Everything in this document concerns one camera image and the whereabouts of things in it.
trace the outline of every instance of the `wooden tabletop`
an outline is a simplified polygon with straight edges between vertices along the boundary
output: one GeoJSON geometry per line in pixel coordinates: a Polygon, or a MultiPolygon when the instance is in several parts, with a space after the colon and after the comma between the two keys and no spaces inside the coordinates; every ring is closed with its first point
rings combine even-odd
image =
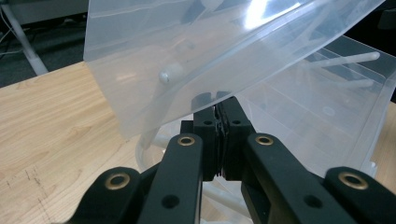
{"type": "MultiPolygon", "coordinates": [[[[373,161],[396,192],[396,105],[389,105],[373,161]]],[[[103,171],[137,169],[137,138],[124,140],[85,63],[0,89],[0,219],[65,222],[103,171]]]]}

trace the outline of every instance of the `white cable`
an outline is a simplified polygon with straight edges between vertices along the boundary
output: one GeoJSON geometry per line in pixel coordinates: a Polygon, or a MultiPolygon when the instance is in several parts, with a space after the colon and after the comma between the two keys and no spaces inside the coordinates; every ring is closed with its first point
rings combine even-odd
{"type": "Polygon", "coordinates": [[[13,54],[13,53],[20,53],[20,52],[22,52],[22,49],[20,49],[20,50],[15,50],[15,51],[9,51],[9,52],[0,53],[0,55],[13,54]]]}
{"type": "Polygon", "coordinates": [[[9,31],[11,31],[12,34],[14,34],[15,37],[17,37],[17,35],[15,34],[15,32],[12,30],[11,26],[8,25],[8,23],[7,23],[6,20],[4,19],[4,17],[3,17],[3,9],[1,9],[1,8],[0,8],[0,16],[1,16],[1,19],[3,20],[4,24],[8,27],[9,31]]]}
{"type": "Polygon", "coordinates": [[[26,37],[26,34],[21,28],[21,25],[18,23],[17,19],[15,18],[14,14],[12,13],[11,7],[9,4],[3,4],[0,5],[2,8],[2,11],[6,14],[9,23],[13,27],[12,33],[17,37],[17,39],[20,41],[20,43],[23,46],[23,53],[26,56],[27,61],[29,64],[32,66],[33,70],[35,70],[35,73],[37,75],[43,75],[48,73],[48,69],[46,65],[43,64],[41,59],[38,57],[38,55],[35,53],[35,50],[32,48],[32,46],[29,43],[29,40],[26,37]]]}
{"type": "Polygon", "coordinates": [[[161,149],[166,149],[169,144],[171,138],[169,136],[163,134],[157,134],[152,140],[151,144],[155,147],[159,147],[161,149]]]}
{"type": "Polygon", "coordinates": [[[1,42],[4,40],[4,38],[6,38],[6,36],[9,34],[9,32],[11,32],[11,30],[8,30],[8,31],[3,35],[3,37],[1,37],[1,39],[0,39],[0,44],[1,44],[1,42]]]}
{"type": "Polygon", "coordinates": [[[136,149],[134,150],[134,157],[136,159],[137,166],[139,167],[141,172],[149,168],[149,165],[146,164],[144,160],[145,151],[146,149],[140,143],[137,143],[136,149]]]}

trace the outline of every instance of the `brass insert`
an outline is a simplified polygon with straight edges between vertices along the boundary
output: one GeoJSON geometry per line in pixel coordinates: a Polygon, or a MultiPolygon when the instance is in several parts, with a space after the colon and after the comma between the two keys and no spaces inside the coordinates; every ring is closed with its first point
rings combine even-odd
{"type": "Polygon", "coordinates": [[[111,190],[122,189],[129,183],[130,180],[131,177],[125,173],[112,174],[107,178],[105,186],[111,190]],[[115,178],[120,178],[120,181],[114,183],[115,178]]]}
{"type": "Polygon", "coordinates": [[[271,146],[274,143],[274,140],[267,136],[258,136],[256,137],[256,142],[263,146],[271,146]]]}
{"type": "Polygon", "coordinates": [[[183,136],[183,137],[180,137],[179,139],[177,139],[177,142],[179,145],[181,145],[183,147],[188,147],[195,143],[195,139],[192,137],[183,136]]]}
{"type": "Polygon", "coordinates": [[[367,189],[369,184],[359,175],[355,175],[350,172],[342,172],[338,175],[338,178],[343,182],[343,184],[353,188],[353,189],[367,189]]]}

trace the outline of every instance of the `screw hole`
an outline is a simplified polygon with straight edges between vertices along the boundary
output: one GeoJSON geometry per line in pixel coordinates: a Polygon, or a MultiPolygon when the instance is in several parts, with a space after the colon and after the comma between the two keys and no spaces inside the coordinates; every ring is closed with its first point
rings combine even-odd
{"type": "Polygon", "coordinates": [[[180,203],[180,200],[176,195],[166,195],[163,197],[163,207],[172,209],[180,203]]]}
{"type": "Polygon", "coordinates": [[[352,184],[361,184],[361,182],[359,181],[358,178],[356,178],[355,176],[346,176],[346,180],[349,181],[352,184]]]}
{"type": "Polygon", "coordinates": [[[321,208],[323,206],[322,201],[314,195],[307,195],[304,197],[306,205],[313,208],[321,208]]]}
{"type": "Polygon", "coordinates": [[[262,143],[269,143],[270,140],[268,138],[259,138],[259,141],[262,143]]]}
{"type": "Polygon", "coordinates": [[[119,185],[120,183],[122,183],[122,181],[124,181],[125,178],[123,176],[114,176],[111,180],[110,183],[112,185],[119,185]]]}
{"type": "Polygon", "coordinates": [[[180,142],[181,142],[181,143],[184,143],[184,144],[188,144],[188,143],[191,143],[191,139],[189,139],[189,138],[183,138],[183,139],[180,140],[180,142]]]}

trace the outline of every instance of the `wood grain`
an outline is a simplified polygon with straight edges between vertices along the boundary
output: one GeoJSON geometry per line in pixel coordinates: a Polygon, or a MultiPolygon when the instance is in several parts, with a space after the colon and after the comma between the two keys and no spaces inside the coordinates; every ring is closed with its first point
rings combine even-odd
{"type": "MultiPolygon", "coordinates": [[[[394,192],[395,134],[391,104],[373,158],[378,180],[394,192]]],[[[136,140],[120,136],[85,63],[0,89],[1,223],[65,222],[103,171],[137,169],[136,140]]]]}
{"type": "Polygon", "coordinates": [[[378,165],[375,179],[396,194],[396,104],[390,103],[387,118],[372,157],[378,165]]]}

